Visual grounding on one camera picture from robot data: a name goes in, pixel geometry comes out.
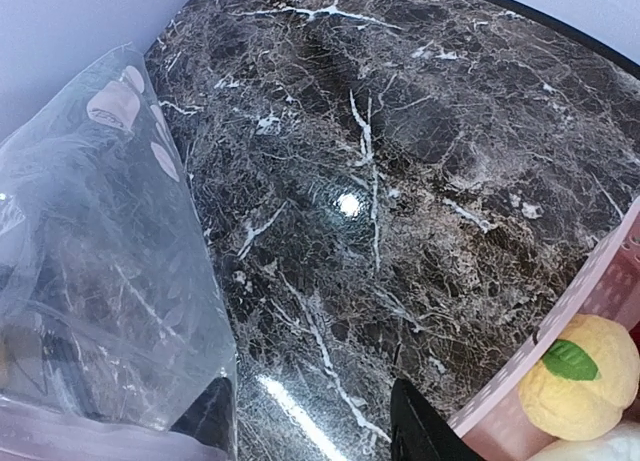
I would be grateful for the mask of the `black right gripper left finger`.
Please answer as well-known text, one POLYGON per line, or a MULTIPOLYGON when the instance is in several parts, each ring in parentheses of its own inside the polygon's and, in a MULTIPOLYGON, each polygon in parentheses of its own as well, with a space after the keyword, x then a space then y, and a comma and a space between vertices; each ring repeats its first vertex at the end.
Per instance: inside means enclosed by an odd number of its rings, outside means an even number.
POLYGON ((171 426, 176 432, 236 459, 235 392, 227 377, 216 377, 171 426))

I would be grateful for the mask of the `clear zip top bag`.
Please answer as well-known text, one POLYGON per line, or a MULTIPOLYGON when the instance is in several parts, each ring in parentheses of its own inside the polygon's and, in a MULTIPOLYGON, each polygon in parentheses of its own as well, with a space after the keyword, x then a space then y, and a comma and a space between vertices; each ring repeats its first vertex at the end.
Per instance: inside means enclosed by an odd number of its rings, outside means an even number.
POLYGON ((228 460, 171 426, 236 343, 145 68, 116 48, 1 144, 1 456, 228 460))

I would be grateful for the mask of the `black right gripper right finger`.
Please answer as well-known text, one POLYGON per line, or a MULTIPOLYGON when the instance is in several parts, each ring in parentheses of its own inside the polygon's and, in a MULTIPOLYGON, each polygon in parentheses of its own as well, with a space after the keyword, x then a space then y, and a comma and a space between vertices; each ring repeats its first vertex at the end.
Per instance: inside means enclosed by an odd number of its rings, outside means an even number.
POLYGON ((409 381, 397 378, 390 403, 392 461, 481 461, 409 381))

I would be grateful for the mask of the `yellow peach toy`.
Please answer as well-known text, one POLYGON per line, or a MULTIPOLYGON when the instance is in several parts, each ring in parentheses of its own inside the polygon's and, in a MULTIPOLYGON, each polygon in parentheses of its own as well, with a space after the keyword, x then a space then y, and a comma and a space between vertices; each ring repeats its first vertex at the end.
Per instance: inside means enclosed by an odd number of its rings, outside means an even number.
POLYGON ((627 329, 578 314, 521 379, 518 396, 541 431, 590 441, 619 424, 638 389, 639 352, 627 329))

